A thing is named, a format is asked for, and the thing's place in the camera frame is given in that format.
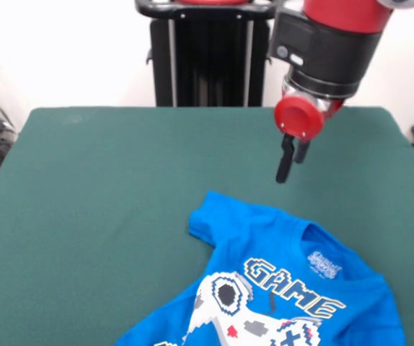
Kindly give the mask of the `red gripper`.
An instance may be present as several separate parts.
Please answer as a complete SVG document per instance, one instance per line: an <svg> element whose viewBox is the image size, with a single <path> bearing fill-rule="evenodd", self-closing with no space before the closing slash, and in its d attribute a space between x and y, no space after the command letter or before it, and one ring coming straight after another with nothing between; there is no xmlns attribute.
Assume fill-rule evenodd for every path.
<svg viewBox="0 0 414 346"><path fill-rule="evenodd" d="M289 177L293 161L302 164L311 140L325 123L343 106L344 100L315 99L304 95L284 95L274 109L278 129L284 133L283 154L276 172L276 182L283 184ZM294 153L294 137L299 139Z"/></svg>

